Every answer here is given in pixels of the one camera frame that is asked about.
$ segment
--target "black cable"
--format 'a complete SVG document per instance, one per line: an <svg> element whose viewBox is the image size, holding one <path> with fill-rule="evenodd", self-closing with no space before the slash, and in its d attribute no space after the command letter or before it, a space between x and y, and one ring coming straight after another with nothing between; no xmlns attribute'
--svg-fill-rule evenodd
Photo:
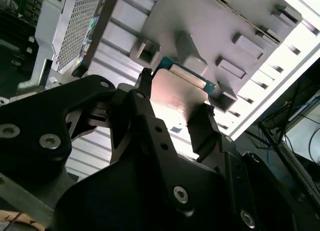
<svg viewBox="0 0 320 231"><path fill-rule="evenodd" d="M3 231L8 231L8 229L18 220L18 218L22 215L22 212L18 213L14 219L3 229Z"/></svg>
<svg viewBox="0 0 320 231"><path fill-rule="evenodd" d="M311 119L311 118L309 118L309 117L307 117L307 116L304 116L304 115L302 115L302 114L298 114L298 115L299 115L299 116L301 116L301 117L306 118L307 120L310 120L310 121L312 121L312 122L314 122L314 123L316 123L316 124L320 125L320 122L314 121L313 119Z"/></svg>
<svg viewBox="0 0 320 231"><path fill-rule="evenodd" d="M285 144L288 146L288 144L287 144L287 140L288 140L288 141L289 141L289 144L290 144L290 148L291 148L292 152L295 154L294 147L292 146L291 141L290 141L290 139L288 138L286 132L284 133L284 136L285 136L285 139L284 139L284 140L285 140Z"/></svg>
<svg viewBox="0 0 320 231"><path fill-rule="evenodd" d="M295 91L294 91L294 94L293 94L293 97L292 97L292 99L291 99L291 104L290 104L289 109L288 109L288 112L287 112L287 114L286 114L286 116L285 116L285 119L284 119L285 122L284 122L284 124L283 124L283 126L282 126L281 133L280 133L279 139L278 139L278 141L277 141L278 144L280 144L281 139L282 139L282 137L283 137L284 134L285 134L286 127L287 127L287 124L288 124L289 119L290 119L291 111L292 111L293 108L294 108L294 103L295 103L295 101L296 101L296 98L297 98L297 95L298 95L298 92L299 92L299 87L300 87L300 82L297 83L296 88L295 88Z"/></svg>
<svg viewBox="0 0 320 231"><path fill-rule="evenodd" d="M315 164L317 164L317 165L319 165L319 163L316 162L316 161L314 160L314 158L312 157L312 155L311 155L311 142L312 142L312 139L314 138L314 136L316 135L316 133L317 133L319 130L320 130L320 127L314 131L314 133L312 134L312 136L311 136L311 138L310 138L310 140L309 140L309 145L308 145L308 152L309 152L310 158L311 158L312 161L313 161Z"/></svg>

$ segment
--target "black metal bracket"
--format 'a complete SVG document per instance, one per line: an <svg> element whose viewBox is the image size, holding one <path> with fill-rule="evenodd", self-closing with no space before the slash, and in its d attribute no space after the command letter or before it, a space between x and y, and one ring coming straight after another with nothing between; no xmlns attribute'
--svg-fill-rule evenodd
<svg viewBox="0 0 320 231"><path fill-rule="evenodd" d="M235 220L244 230L259 230L246 164L233 140L220 133L214 119L214 108L203 104L187 126L193 151L199 154L197 161L215 169L224 178Z"/></svg>
<svg viewBox="0 0 320 231"><path fill-rule="evenodd" d="M0 171L34 180L58 175L70 155L71 137L95 128L82 121L84 110L108 102L114 91L111 82L91 75L2 106Z"/></svg>

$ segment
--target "blue cable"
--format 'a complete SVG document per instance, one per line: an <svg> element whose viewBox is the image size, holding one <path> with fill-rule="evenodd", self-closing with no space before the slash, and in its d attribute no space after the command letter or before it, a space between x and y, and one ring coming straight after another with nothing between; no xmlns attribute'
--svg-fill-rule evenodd
<svg viewBox="0 0 320 231"><path fill-rule="evenodd" d="M317 97L315 97L315 98L314 98L314 100L313 100L313 101L311 101L311 102L307 102L307 103L302 104L302 105L294 106L294 107L293 107L293 109L298 109L298 108L301 108L301 107L303 107L303 106L313 105L313 104L315 104L316 102L318 102L318 101L319 101L319 98L320 98L320 96L317 96ZM268 115L267 115L267 114L263 114L262 119L264 120L264 119L266 118L266 115L267 115L267 116L271 116L271 115L273 115L275 112L277 112L277 111L279 111L279 110L283 109L284 107L285 107L285 106L276 107L276 108L273 110L273 112L271 112L270 114L268 114Z"/></svg>

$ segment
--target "mounting hole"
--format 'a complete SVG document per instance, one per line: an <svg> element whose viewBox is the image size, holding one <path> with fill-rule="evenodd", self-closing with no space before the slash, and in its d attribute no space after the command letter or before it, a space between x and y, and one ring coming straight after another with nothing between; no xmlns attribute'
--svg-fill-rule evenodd
<svg viewBox="0 0 320 231"><path fill-rule="evenodd" d="M11 135L15 133L15 130L12 127L6 127L2 130L2 132L6 135Z"/></svg>
<svg viewBox="0 0 320 231"><path fill-rule="evenodd" d="M160 146L164 150L168 150L169 149L168 145L166 145L165 143L161 143Z"/></svg>
<svg viewBox="0 0 320 231"><path fill-rule="evenodd" d="M145 96L144 96L142 93L140 93L140 92L137 92L136 95L137 95L139 98L141 98L141 99L143 99L143 98L145 97Z"/></svg>
<svg viewBox="0 0 320 231"><path fill-rule="evenodd" d="M159 126L155 126L154 128L157 132L162 133L162 128L160 128Z"/></svg>
<svg viewBox="0 0 320 231"><path fill-rule="evenodd" d="M100 85L105 87L105 88L109 88L109 84L107 82L101 81Z"/></svg>

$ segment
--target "perforated metal panel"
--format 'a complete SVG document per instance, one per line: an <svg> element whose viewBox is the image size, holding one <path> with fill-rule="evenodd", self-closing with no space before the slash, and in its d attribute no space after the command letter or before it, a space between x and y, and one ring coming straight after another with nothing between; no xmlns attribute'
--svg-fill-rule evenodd
<svg viewBox="0 0 320 231"><path fill-rule="evenodd" d="M99 0L76 0L57 59L59 71L79 55L98 3Z"/></svg>

